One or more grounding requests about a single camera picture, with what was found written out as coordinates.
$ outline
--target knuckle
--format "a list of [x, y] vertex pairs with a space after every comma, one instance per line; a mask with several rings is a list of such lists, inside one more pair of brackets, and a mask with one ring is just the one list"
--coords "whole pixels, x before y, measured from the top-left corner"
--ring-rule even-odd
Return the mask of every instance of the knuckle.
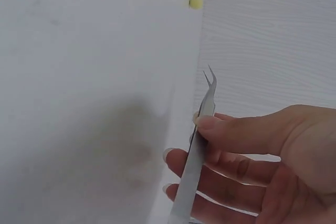
[[239, 161], [236, 170], [236, 178], [238, 180], [244, 180], [246, 178], [249, 166], [250, 166], [249, 159], [243, 159]]

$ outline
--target fingernail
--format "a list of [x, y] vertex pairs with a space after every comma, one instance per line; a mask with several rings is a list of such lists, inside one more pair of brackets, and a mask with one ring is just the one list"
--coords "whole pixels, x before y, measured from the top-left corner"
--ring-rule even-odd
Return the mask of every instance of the fingernail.
[[199, 112], [195, 112], [194, 115], [193, 115], [193, 122], [194, 123], [196, 122], [196, 119], [198, 118], [198, 114], [199, 114]]
[[167, 188], [170, 187], [172, 184], [167, 184], [162, 187], [163, 192], [166, 194], [167, 193]]
[[211, 130], [215, 127], [216, 123], [222, 121], [219, 118], [210, 115], [204, 115], [196, 118], [195, 124], [199, 129]]
[[163, 152], [163, 160], [166, 162], [166, 158], [167, 158], [167, 155], [168, 153], [173, 150], [174, 148], [168, 148], [166, 149], [164, 152]]

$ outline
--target curved tweezer tip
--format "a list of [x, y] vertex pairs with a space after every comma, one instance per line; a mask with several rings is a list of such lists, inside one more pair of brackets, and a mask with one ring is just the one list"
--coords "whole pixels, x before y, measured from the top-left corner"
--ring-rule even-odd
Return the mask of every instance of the curved tweezer tip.
[[212, 82], [212, 83], [209, 81], [208, 76], [206, 76], [205, 71], [203, 71], [203, 74], [204, 74], [204, 76], [205, 76], [206, 82], [207, 82], [208, 85], [209, 85], [209, 88], [214, 87], [214, 88], [216, 89], [216, 86], [217, 86], [217, 78], [216, 78], [216, 76], [215, 76], [215, 74], [214, 74], [214, 72], [212, 71], [212, 69], [211, 69], [210, 66], [209, 66], [209, 69], [210, 69], [210, 72], [211, 72], [211, 75], [212, 75], [212, 79], [213, 79], [213, 82]]
[[204, 74], [204, 76], [205, 76], [205, 78], [206, 78], [206, 82], [208, 83], [209, 88], [210, 88], [210, 86], [211, 86], [211, 82], [209, 81], [208, 76], [206, 76], [206, 73], [204, 72], [204, 70], [203, 70], [203, 74]]

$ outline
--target finger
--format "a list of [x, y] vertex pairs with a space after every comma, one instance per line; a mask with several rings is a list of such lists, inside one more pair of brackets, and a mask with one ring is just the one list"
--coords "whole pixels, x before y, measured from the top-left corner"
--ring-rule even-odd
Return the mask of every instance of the finger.
[[[164, 188], [170, 200], [174, 201], [178, 184]], [[256, 217], [212, 203], [200, 195], [196, 195], [191, 216], [207, 224], [254, 224]]]
[[241, 183], [268, 186], [279, 162], [255, 161], [248, 157], [228, 152], [206, 155], [206, 165]]
[[[166, 157], [168, 168], [179, 177], [183, 173], [186, 155], [185, 151], [174, 149]], [[259, 213], [266, 189], [243, 185], [203, 166], [197, 190], [220, 204]]]
[[[194, 123], [196, 122], [196, 119], [198, 118], [198, 114], [199, 114], [199, 112], [197, 111], [193, 115], [193, 122]], [[215, 113], [214, 116], [217, 117], [217, 118], [219, 118], [219, 119], [221, 119], [221, 120], [224, 120], [224, 121], [228, 121], [228, 120], [234, 119], [233, 116], [224, 115], [224, 114], [220, 114], [220, 113]]]
[[233, 116], [224, 115], [224, 114], [220, 114], [220, 113], [215, 113], [214, 116], [217, 117], [217, 118], [219, 118], [219, 119], [221, 119], [221, 120], [224, 120], [224, 121], [228, 121], [228, 120], [234, 119]]
[[195, 120], [198, 131], [218, 148], [231, 153], [281, 156], [286, 141], [305, 122], [315, 107], [296, 105], [274, 114], [255, 118], [221, 120], [202, 116]]

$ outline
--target wood grain surface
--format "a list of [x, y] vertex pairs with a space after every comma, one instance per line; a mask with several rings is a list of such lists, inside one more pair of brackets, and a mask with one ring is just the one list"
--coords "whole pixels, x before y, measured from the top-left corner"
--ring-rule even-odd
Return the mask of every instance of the wood grain surface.
[[336, 0], [205, 0], [194, 110], [218, 78], [216, 111], [257, 116], [336, 107]]

